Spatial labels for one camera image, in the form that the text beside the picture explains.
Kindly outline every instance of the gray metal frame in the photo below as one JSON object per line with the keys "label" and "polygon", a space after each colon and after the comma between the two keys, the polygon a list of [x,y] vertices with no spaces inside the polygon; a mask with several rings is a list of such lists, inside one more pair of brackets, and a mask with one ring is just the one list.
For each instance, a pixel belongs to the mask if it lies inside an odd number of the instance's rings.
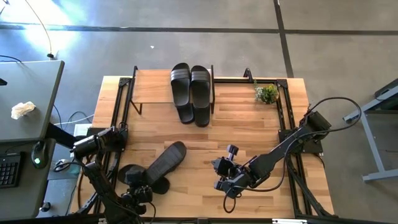
{"label": "gray metal frame", "polygon": [[[372,109],[373,107],[377,106],[378,104],[382,103],[384,100],[394,96],[397,93],[398,93],[398,86],[395,86],[394,88],[390,89],[388,92],[380,95],[378,97],[378,99],[374,99],[374,100],[370,101],[369,103],[367,103],[366,105],[361,107],[361,110],[363,112],[361,121],[363,124],[363,128],[365,130],[365,133],[366,133],[366,137],[369,141],[369,145],[371,147],[374,160],[376,161],[377,169],[379,170],[379,172],[375,172],[375,173],[368,174],[368,175],[363,175],[362,179],[364,182],[369,182],[371,180],[381,180],[381,179],[386,179],[386,178],[390,178],[390,177],[398,177],[398,169],[385,170],[383,163],[381,161],[380,155],[379,155],[379,151],[376,146],[376,142],[374,140],[374,135],[372,134],[371,128],[368,123],[368,119],[366,118],[367,110]],[[358,115],[359,115],[359,111],[356,110],[356,111],[350,113],[349,115],[345,116],[343,118],[343,120],[346,121],[347,123],[349,123],[352,120],[356,119],[358,117]]]}

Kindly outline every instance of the gray desk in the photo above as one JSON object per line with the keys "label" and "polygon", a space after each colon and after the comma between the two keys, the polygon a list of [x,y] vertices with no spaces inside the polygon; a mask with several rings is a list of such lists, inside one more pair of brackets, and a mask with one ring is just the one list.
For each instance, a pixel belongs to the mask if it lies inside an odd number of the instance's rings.
{"label": "gray desk", "polygon": [[[76,139],[50,123],[52,107],[64,66],[63,61],[0,63],[0,142],[54,138],[72,148]],[[35,110],[18,120],[11,118],[11,108],[33,102]]]}
{"label": "gray desk", "polygon": [[[49,163],[43,169],[36,169],[30,159],[30,152],[35,141],[18,147],[13,147],[8,152],[23,152],[22,170],[18,187],[0,189],[0,220],[14,220],[34,218],[39,214],[39,208],[43,202],[47,188],[47,176],[51,166],[51,158],[55,149],[55,140],[46,139],[49,150]],[[10,146],[19,145],[21,142],[0,144],[0,152],[4,152]]]}

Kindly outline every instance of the wooden table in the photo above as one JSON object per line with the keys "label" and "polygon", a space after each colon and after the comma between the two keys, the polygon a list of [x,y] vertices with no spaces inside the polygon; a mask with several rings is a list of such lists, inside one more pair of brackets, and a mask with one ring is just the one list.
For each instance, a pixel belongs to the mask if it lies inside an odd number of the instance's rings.
{"label": "wooden table", "polygon": [[[213,217],[213,218],[291,218],[294,217],[289,180],[285,178],[281,187],[272,192],[244,191],[236,200],[233,213],[223,210],[224,193],[213,188],[216,176],[211,160],[227,156],[226,147],[234,144],[239,147],[236,161],[246,162],[252,156],[267,153],[279,143],[277,132],[280,129],[276,105],[265,105],[254,101],[252,84],[215,83],[215,111],[211,122],[206,128],[192,124],[182,124],[177,110],[170,99],[169,81],[160,79],[169,77],[170,70],[139,70],[140,78],[146,82],[136,82],[133,100],[145,103],[142,114],[131,106],[127,123],[129,138],[124,151],[120,168],[128,164],[139,164],[148,167],[162,151],[175,141],[182,141],[188,151],[185,160],[172,173],[167,175],[171,186],[165,195],[154,194],[153,203],[157,207],[157,217]],[[98,103],[95,110],[93,127],[107,128],[116,99],[120,77],[104,77]],[[298,124],[307,110],[308,98],[304,80],[288,78],[290,99],[293,107],[295,123]],[[149,99],[146,92],[156,89],[157,98]],[[284,114],[287,114],[285,102],[282,100]],[[312,154],[302,155],[305,176],[309,189],[323,207],[333,213],[325,171],[319,158]],[[275,186],[282,175],[282,161],[278,162],[271,177],[260,188]],[[120,195],[128,187],[120,182],[116,184],[116,192]],[[298,189],[300,208],[304,211],[302,193]],[[93,193],[88,179],[83,179],[81,201]],[[227,200],[227,208],[231,208],[232,200]],[[153,209],[147,206],[145,217],[153,216]],[[77,211],[76,194],[73,198],[71,212]]]}

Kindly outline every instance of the computer mouse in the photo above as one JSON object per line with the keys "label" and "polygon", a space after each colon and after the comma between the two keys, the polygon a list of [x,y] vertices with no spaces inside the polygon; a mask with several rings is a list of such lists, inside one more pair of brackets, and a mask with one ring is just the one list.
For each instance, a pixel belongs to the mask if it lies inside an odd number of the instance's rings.
{"label": "computer mouse", "polygon": [[49,162],[49,150],[45,147],[45,141],[38,141],[32,147],[31,158],[36,169],[43,169]]}

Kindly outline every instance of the black slide sandal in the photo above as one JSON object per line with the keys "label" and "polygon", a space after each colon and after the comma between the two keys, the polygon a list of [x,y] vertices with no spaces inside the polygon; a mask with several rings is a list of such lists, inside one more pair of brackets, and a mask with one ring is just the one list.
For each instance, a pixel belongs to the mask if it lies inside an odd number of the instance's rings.
{"label": "black slide sandal", "polygon": [[175,170],[186,154],[187,148],[184,143],[177,141],[165,149],[146,170],[135,164],[124,166],[119,171],[118,180],[128,185],[149,185],[154,193],[165,194],[170,187],[170,182],[164,176]]}
{"label": "black slide sandal", "polygon": [[205,67],[196,65],[192,67],[191,74],[195,124],[206,127],[210,122],[210,73]]}
{"label": "black slide sandal", "polygon": [[194,119],[189,100],[190,78],[189,66],[186,63],[174,66],[170,73],[174,105],[183,124],[189,124]]}

